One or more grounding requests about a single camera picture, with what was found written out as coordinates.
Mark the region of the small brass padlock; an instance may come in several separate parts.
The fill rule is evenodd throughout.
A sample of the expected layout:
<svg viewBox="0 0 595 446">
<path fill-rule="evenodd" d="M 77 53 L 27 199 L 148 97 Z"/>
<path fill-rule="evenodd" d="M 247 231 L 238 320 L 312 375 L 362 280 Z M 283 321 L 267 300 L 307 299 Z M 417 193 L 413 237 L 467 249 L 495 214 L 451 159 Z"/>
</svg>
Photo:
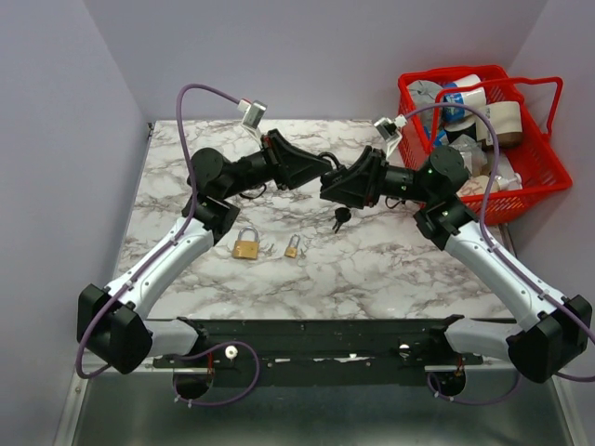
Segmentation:
<svg viewBox="0 0 595 446">
<path fill-rule="evenodd" d="M 290 237 L 289 242 L 288 242 L 288 244 L 285 248 L 285 251 L 284 251 L 284 255 L 286 257 L 295 258 L 297 256 L 300 239 L 301 239 L 301 237 L 299 234 L 293 234 Z"/>
</svg>

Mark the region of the large brass padlock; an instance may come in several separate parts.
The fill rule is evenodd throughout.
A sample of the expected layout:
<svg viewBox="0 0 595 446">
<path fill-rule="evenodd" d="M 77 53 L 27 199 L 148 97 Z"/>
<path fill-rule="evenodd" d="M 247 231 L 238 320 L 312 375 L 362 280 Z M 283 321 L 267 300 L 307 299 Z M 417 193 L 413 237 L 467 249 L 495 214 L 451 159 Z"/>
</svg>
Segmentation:
<svg viewBox="0 0 595 446">
<path fill-rule="evenodd" d="M 236 259 L 256 260 L 259 251 L 259 233 L 254 227 L 239 230 L 231 256 Z"/>
</svg>

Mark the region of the black padlock with keys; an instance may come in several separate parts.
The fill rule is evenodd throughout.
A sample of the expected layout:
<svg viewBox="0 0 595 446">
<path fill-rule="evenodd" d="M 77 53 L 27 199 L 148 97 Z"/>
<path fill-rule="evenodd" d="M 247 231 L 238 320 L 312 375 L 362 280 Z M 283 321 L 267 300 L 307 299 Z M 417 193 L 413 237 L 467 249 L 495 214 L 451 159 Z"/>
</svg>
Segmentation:
<svg viewBox="0 0 595 446">
<path fill-rule="evenodd" d="M 321 184 L 324 188 L 339 181 L 347 171 L 346 166 L 330 151 L 323 151 L 317 157 L 325 159 L 330 165 L 329 170 L 321 176 Z"/>
</svg>

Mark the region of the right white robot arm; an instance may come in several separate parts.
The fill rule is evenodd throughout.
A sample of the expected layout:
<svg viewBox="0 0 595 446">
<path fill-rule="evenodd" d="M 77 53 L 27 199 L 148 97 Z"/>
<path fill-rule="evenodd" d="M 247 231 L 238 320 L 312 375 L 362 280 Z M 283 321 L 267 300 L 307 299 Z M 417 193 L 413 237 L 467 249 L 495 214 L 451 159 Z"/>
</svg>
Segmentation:
<svg viewBox="0 0 595 446">
<path fill-rule="evenodd" d="M 455 317 L 428 341 L 430 357 L 446 364 L 460 353 L 511 362 L 525 378 L 543 383 L 587 347 L 592 307 L 540 280 L 482 226 L 458 197 L 469 179 L 459 151 L 440 146 L 417 170 L 392 166 L 370 146 L 351 167 L 321 177 L 322 199 L 350 208 L 380 197 L 422 203 L 414 215 L 422 235 L 466 265 L 504 303 L 512 323 Z"/>
</svg>

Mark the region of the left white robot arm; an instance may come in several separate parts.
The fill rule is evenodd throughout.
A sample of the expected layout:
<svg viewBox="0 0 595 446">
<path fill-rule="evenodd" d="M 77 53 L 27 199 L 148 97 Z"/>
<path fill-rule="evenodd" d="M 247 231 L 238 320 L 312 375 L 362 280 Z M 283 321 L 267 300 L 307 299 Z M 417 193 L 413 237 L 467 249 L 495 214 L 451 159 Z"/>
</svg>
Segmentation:
<svg viewBox="0 0 595 446">
<path fill-rule="evenodd" d="M 173 228 L 122 276 L 102 287 L 89 284 L 79 295 L 78 350 L 89 350 L 121 374 L 149 357 L 173 356 L 187 367 L 205 359 L 205 342 L 189 321 L 147 317 L 183 270 L 229 232 L 239 209 L 228 198 L 269 181 L 292 190 L 333 168 L 330 160 L 291 145 L 276 129 L 260 138 L 258 151 L 235 162 L 213 148 L 185 158 L 192 194 Z"/>
</svg>

